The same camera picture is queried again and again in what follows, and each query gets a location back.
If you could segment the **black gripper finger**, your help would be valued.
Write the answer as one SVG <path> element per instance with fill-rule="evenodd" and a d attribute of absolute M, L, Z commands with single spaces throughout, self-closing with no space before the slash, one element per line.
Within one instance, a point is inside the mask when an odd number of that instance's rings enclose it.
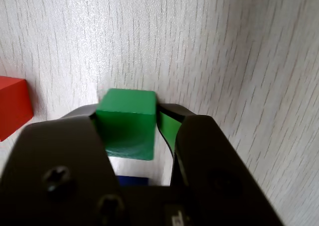
<path fill-rule="evenodd" d="M 120 226 L 120 186 L 93 124 L 95 105 L 27 126 L 0 181 L 3 226 Z"/>

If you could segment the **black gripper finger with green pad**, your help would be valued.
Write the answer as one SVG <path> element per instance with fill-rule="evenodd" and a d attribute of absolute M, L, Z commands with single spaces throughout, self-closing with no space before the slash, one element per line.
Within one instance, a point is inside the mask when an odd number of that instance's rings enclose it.
<path fill-rule="evenodd" d="M 178 104 L 157 105 L 174 154 L 171 184 L 187 190 L 195 226 L 280 226 L 282 221 L 215 120 Z"/>

